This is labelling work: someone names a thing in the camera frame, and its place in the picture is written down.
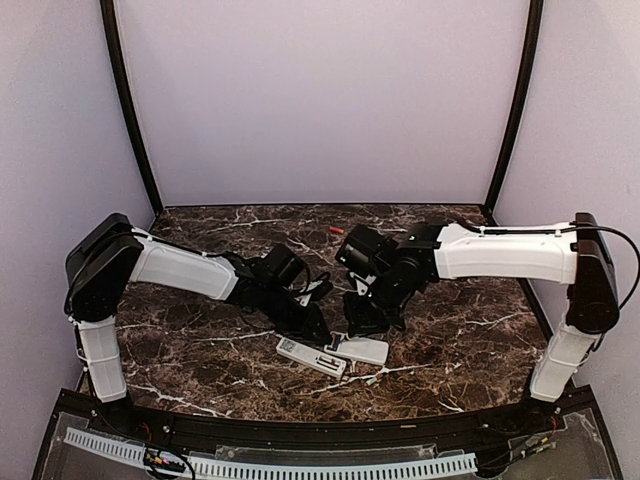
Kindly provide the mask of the grey remote control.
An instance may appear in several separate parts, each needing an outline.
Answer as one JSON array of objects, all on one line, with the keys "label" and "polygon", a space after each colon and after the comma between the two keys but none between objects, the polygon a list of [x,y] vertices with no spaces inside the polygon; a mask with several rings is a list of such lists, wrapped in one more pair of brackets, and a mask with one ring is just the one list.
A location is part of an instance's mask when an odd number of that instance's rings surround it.
[{"label": "grey remote control", "polygon": [[387,342],[365,337],[351,338],[351,341],[341,343],[334,352],[326,351],[325,346],[323,350],[328,354],[354,362],[377,366],[383,366],[389,354],[389,344]]}]

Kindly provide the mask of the white slim remote control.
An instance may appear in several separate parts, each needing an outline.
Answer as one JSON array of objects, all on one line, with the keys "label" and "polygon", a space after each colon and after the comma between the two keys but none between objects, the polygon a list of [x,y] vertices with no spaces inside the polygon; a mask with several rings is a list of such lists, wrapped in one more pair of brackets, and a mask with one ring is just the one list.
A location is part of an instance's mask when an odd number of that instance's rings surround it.
[{"label": "white slim remote control", "polygon": [[343,376],[347,367],[345,360],[288,338],[282,338],[278,342],[276,352],[289,360],[336,379]]}]

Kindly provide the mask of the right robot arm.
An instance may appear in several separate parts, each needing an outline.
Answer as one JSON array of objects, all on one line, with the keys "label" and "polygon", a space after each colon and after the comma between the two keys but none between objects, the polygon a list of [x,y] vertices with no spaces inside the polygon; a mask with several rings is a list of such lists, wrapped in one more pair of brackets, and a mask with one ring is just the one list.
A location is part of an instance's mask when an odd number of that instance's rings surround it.
[{"label": "right robot arm", "polygon": [[348,334],[405,329],[409,300],[441,280],[496,277],[566,286],[567,310],[531,374],[530,396],[510,413],[511,426],[530,434],[629,301],[618,294],[606,233],[631,240],[584,212],[571,222],[533,227],[417,223],[399,240],[358,225],[335,256],[355,287],[343,297]]}]

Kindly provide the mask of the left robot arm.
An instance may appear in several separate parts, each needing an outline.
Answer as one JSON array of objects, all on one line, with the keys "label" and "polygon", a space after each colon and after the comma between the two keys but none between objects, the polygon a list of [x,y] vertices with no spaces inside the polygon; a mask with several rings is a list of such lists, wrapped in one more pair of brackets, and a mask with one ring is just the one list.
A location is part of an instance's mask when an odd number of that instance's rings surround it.
[{"label": "left robot arm", "polygon": [[141,427],[140,412],[124,400],[128,388],[115,326],[130,283],[157,284],[255,309],[280,333],[314,345],[331,340],[317,304],[332,288],[329,275],[292,289],[296,278],[310,270],[283,244],[250,259],[231,252],[200,252],[157,238],[114,213],[68,254],[65,268],[63,310],[75,327],[95,395],[104,404],[101,417],[120,436],[134,435]]}]

